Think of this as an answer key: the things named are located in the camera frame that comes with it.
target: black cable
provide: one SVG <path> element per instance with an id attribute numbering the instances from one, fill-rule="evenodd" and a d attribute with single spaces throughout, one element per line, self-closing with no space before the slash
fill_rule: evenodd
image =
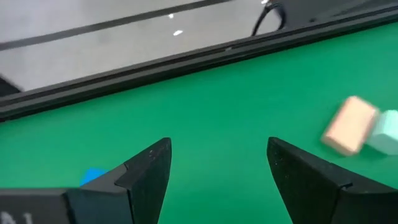
<path id="1" fill-rule="evenodd" d="M 270 3 L 270 4 L 266 4 L 266 6 L 264 6 L 264 9 L 262 10 L 256 25 L 253 28 L 253 31 L 251 33 L 252 36 L 257 35 L 257 31 L 260 28 L 260 25 L 262 23 L 262 21 L 264 20 L 264 18 L 268 15 L 269 12 L 271 12 L 271 10 L 275 9 L 277 11 L 277 13 L 280 16 L 280 25 L 278 27 L 277 30 L 280 30 L 281 28 L 283 28 L 285 26 L 286 23 L 286 12 L 285 9 L 283 7 L 283 5 L 281 5 L 280 3 Z"/>

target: gray floor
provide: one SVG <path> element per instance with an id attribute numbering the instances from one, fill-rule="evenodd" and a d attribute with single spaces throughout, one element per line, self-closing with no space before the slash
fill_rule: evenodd
<path id="1" fill-rule="evenodd" d="M 195 0 L 3 0 L 0 42 L 51 34 Z M 261 0 L 233 0 L 0 51 L 0 73 L 27 91 L 248 37 Z M 279 25 L 269 14 L 259 33 Z"/>

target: pink block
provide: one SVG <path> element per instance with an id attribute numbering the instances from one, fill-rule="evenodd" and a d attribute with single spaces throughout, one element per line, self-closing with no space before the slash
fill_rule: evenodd
<path id="1" fill-rule="evenodd" d="M 350 156 L 360 152 L 379 110 L 357 96 L 349 97 L 337 112 L 322 141 Z"/>

